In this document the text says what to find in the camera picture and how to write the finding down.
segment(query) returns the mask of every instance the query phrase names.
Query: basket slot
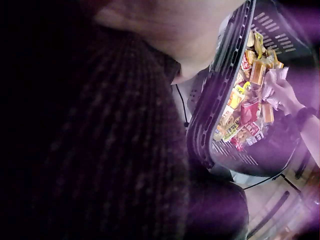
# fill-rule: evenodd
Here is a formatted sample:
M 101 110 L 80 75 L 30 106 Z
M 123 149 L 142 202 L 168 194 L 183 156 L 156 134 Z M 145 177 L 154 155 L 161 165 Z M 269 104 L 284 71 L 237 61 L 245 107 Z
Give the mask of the basket slot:
M 278 42 L 286 41 L 288 39 L 289 39 L 288 37 L 284 37 L 284 38 L 279 39 Z
M 289 47 L 293 47 L 293 44 L 283 46 L 282 48 L 283 48 L 283 49 L 286 49 L 286 48 L 289 48 Z
M 275 22 L 271 23 L 270 25 L 266 26 L 266 29 L 272 28 L 273 26 L 277 25 Z
M 251 164 L 246 158 L 244 158 L 244 157 L 242 156 L 242 154 L 237 154 L 237 156 L 238 156 L 244 163 Z
M 276 26 L 275 28 L 270 29 L 269 32 L 274 32 L 274 31 L 278 30 L 279 28 L 280 28 L 279 26 Z
M 296 49 L 295 48 L 290 48 L 290 49 L 287 49 L 285 52 L 291 52 L 291 51 L 295 51 Z
M 265 45 L 265 43 L 268 43 L 270 41 L 272 41 L 272 40 L 271 39 L 267 39 L 267 40 L 263 41 L 263 44 Z
M 265 21 L 263 24 L 261 24 L 262 26 L 266 26 L 267 24 L 269 24 L 269 23 L 272 23 L 273 22 L 273 20 L 272 19 L 269 19 L 268 21 Z
M 291 41 L 286 41 L 286 42 L 283 42 L 283 43 L 280 43 L 280 45 L 288 45 L 289 43 L 291 43 Z
M 253 19 L 254 19 L 254 20 L 257 20 L 257 19 L 263 17 L 264 15 L 265 15 L 265 13 L 262 12 L 262 13 L 260 13 L 259 15 L 257 15 L 256 17 L 254 17 Z
M 280 38 L 280 37 L 285 37 L 285 36 L 286 36 L 286 34 L 283 33 L 283 34 L 280 34 L 280 35 L 275 36 L 275 39 L 278 39 L 278 38 Z

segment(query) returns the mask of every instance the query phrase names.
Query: dark knit sweater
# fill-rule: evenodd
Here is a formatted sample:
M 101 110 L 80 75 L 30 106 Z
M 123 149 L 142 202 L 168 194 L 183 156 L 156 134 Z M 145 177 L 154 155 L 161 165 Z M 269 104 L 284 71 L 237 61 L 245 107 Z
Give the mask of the dark knit sweater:
M 222 239 L 237 235 L 243 193 L 190 178 L 170 86 L 179 63 L 135 34 L 96 26 L 73 3 L 59 7 L 41 11 L 47 28 L 33 39 L 30 116 L 20 126 L 27 137 L 16 144 L 32 156 L 32 239 L 182 239 L 193 225 L 219 236 L 220 222 L 229 226 Z

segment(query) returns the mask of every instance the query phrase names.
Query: candy wrapper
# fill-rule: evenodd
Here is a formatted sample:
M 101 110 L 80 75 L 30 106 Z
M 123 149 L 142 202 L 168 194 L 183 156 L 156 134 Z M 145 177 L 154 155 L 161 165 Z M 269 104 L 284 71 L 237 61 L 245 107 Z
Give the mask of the candy wrapper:
M 228 105 L 226 106 L 226 108 L 223 111 L 223 114 L 222 114 L 222 117 L 220 119 L 219 124 L 221 126 L 223 126 L 225 129 L 228 129 L 233 123 L 233 120 L 234 120 L 233 116 L 232 116 L 233 111 L 234 111 L 234 109 Z
M 228 142 L 234 135 L 236 135 L 243 126 L 240 126 L 240 117 L 237 117 L 233 124 L 227 129 L 226 135 L 222 138 L 224 142 Z
M 264 48 L 263 36 L 260 33 L 258 33 L 256 30 L 255 30 L 254 36 L 255 36 L 254 49 L 258 54 L 257 59 L 260 59 L 262 57 L 263 48 Z
M 245 95 L 240 94 L 237 90 L 233 88 L 227 105 L 232 107 L 233 109 L 236 109 L 244 98 Z
M 257 120 L 257 112 L 259 108 L 259 101 L 256 99 L 254 102 L 247 102 L 241 105 L 241 125 L 245 125 L 248 122 L 255 122 Z
M 254 61 L 249 81 L 251 83 L 255 83 L 261 86 L 265 72 L 266 72 L 265 64 L 259 60 Z
M 273 107 L 269 103 L 262 104 L 262 116 L 265 123 L 273 123 Z
M 249 37 L 248 37 L 248 41 L 247 41 L 247 47 L 252 47 L 253 45 L 254 45 L 254 33 L 250 29 Z
M 223 126 L 218 124 L 216 131 L 213 134 L 213 139 L 217 142 L 219 142 L 223 136 L 226 134 L 226 130 Z

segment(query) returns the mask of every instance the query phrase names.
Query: packaged food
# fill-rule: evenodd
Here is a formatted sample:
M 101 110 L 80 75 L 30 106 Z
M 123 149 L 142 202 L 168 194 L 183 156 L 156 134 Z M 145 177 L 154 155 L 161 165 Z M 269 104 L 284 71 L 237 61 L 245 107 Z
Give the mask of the packaged food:
M 265 101 L 267 97 L 271 96 L 274 93 L 274 90 L 272 89 L 269 82 L 276 83 L 277 81 L 277 74 L 275 69 L 270 69 L 265 77 L 263 82 L 263 88 L 262 88 L 262 99 Z
M 254 33 L 250 29 L 249 37 L 248 37 L 248 41 L 247 41 L 247 47 L 252 47 L 253 45 L 254 45 Z
M 283 68 L 284 64 L 282 62 L 275 63 L 275 68 Z
M 255 144 L 256 142 L 260 141 L 263 138 L 264 138 L 264 135 L 260 131 L 255 136 L 248 137 L 247 140 L 246 140 L 246 143 L 247 143 L 248 146 L 251 146 L 251 145 Z
M 249 70 L 244 70 L 243 73 L 245 74 L 246 78 L 248 78 L 248 79 L 250 78 L 250 73 L 251 73 L 250 69 Z
M 255 53 L 254 51 L 251 51 L 251 50 L 247 50 L 247 49 L 246 49 L 245 52 L 244 52 L 244 54 L 245 54 L 246 59 L 247 59 L 247 61 L 248 61 L 248 63 L 249 63 L 250 65 L 253 64 L 253 60 L 257 59 L 257 58 L 256 58 L 256 53 Z
M 272 49 L 272 48 L 269 47 L 269 48 L 267 49 L 267 55 L 268 55 L 268 56 L 272 56 L 274 62 L 278 62 L 277 54 L 276 54 L 276 51 L 275 51 L 274 49 Z
M 227 129 L 226 135 L 222 138 L 224 142 L 228 142 L 234 135 L 236 135 L 243 126 L 240 126 L 240 117 L 237 117 L 233 124 Z
M 236 147 L 238 151 L 242 151 L 246 145 L 246 139 L 250 136 L 245 128 L 241 128 L 236 135 L 234 135 L 230 142 Z
M 260 59 L 263 54 L 263 36 L 255 30 L 254 33 L 255 41 L 254 41 L 254 49 L 258 54 L 257 59 Z
M 217 142 L 219 142 L 223 136 L 226 134 L 226 130 L 223 126 L 221 126 L 220 124 L 217 125 L 217 129 L 213 134 L 213 139 Z
M 222 117 L 220 119 L 219 124 L 223 126 L 225 129 L 228 129 L 230 125 L 233 123 L 233 111 L 234 109 L 231 108 L 230 106 L 226 106 L 226 108 L 223 111 Z
M 244 98 L 245 95 L 238 93 L 238 91 L 233 88 L 227 105 L 236 109 Z
M 236 85 L 238 85 L 238 84 L 240 84 L 240 83 L 245 83 L 246 81 L 245 81 L 245 79 L 244 79 L 244 77 L 243 77 L 243 75 L 242 75 L 242 73 L 241 73 L 241 69 L 239 70 L 239 72 L 238 72 L 238 74 L 237 74 L 237 78 L 236 78 L 236 81 L 235 81 L 235 84 L 234 84 L 234 86 L 236 86 Z
M 266 99 L 266 102 L 271 104 L 276 111 L 278 111 L 278 106 L 279 104 L 281 104 L 280 101 L 274 95 L 268 97 Z
M 244 128 L 251 134 L 251 136 L 255 136 L 261 128 L 255 122 L 249 122 L 244 125 Z
M 245 125 L 248 122 L 255 122 L 257 120 L 257 111 L 259 107 L 258 99 L 254 102 L 247 102 L 241 105 L 241 125 Z
M 245 92 L 244 88 L 241 87 L 241 86 L 239 86 L 239 85 L 235 86 L 234 89 L 235 89 L 238 93 L 240 93 L 240 94 L 242 94 L 242 95 L 243 95 L 244 92 Z
M 261 58 L 260 61 L 263 62 L 266 65 L 266 68 L 268 69 L 274 67 L 274 59 L 272 56 Z
M 275 69 L 270 69 L 265 77 L 264 77 L 264 83 L 263 83 L 263 89 L 262 89 L 262 99 L 266 101 L 266 99 L 271 96 L 274 93 L 274 90 L 270 86 L 270 81 L 273 83 L 276 83 L 277 80 L 280 79 L 286 79 L 287 78 L 287 73 L 288 73 L 289 68 L 275 68 Z
M 269 103 L 262 103 L 262 116 L 265 123 L 273 123 L 273 107 Z
M 250 82 L 257 85 L 261 85 L 266 71 L 265 64 L 259 60 L 253 62 Z
M 241 60 L 241 69 L 242 70 L 249 70 L 251 68 L 251 65 L 249 64 L 249 61 L 247 59 L 246 54 L 243 54 L 242 60 Z

